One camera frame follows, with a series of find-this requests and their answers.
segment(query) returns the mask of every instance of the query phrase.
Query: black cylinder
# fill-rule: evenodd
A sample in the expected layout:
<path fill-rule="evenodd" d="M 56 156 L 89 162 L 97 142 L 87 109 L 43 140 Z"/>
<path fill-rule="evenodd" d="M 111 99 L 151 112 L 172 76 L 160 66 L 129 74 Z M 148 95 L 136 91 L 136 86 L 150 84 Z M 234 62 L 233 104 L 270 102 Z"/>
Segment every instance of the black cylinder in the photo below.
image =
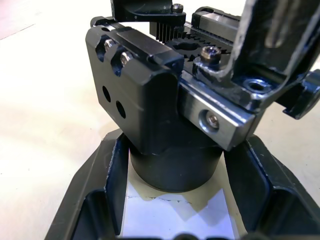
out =
<path fill-rule="evenodd" d="M 174 147 L 159 155 L 143 155 L 130 148 L 136 173 L 161 191 L 178 193 L 196 189 L 214 174 L 222 149 L 211 147 Z"/>

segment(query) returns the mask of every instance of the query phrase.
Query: countersunk screw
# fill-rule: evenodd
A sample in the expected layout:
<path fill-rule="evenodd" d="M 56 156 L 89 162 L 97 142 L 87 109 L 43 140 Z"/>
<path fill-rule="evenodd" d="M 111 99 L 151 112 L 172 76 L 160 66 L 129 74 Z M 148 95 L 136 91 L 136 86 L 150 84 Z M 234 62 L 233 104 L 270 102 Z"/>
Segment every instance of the countersunk screw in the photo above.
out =
<path fill-rule="evenodd" d="M 108 49 L 111 48 L 115 44 L 116 44 L 115 41 L 113 41 L 112 39 L 107 39 L 104 42 L 104 48 L 106 51 L 108 51 Z"/>
<path fill-rule="evenodd" d="M 184 6 L 179 3 L 172 4 L 171 12 L 176 14 L 182 14 L 184 12 Z"/>
<path fill-rule="evenodd" d="M 203 62 L 216 65 L 220 62 L 221 51 L 215 46 L 205 46 L 201 50 L 200 58 Z"/>
<path fill-rule="evenodd" d="M 120 61 L 122 66 L 124 67 L 133 58 L 134 57 L 132 56 L 132 54 L 128 51 L 124 51 L 123 53 L 121 53 Z"/>
<path fill-rule="evenodd" d="M 219 129 L 219 121 L 217 117 L 210 111 L 208 111 L 205 115 L 206 122 L 209 124 L 210 127 L 214 129 Z"/>

